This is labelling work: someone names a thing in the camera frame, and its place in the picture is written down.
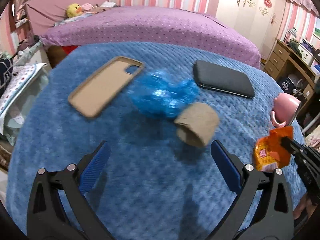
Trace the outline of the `right hand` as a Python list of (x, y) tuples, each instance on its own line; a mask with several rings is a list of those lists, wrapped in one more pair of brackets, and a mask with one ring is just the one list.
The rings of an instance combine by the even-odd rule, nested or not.
[(299, 204), (296, 206), (295, 210), (293, 211), (293, 218), (298, 219), (303, 210), (307, 211), (308, 218), (310, 218), (315, 210), (316, 206), (312, 204), (311, 199), (309, 198), (308, 194), (304, 194), (304, 196), (300, 199)]

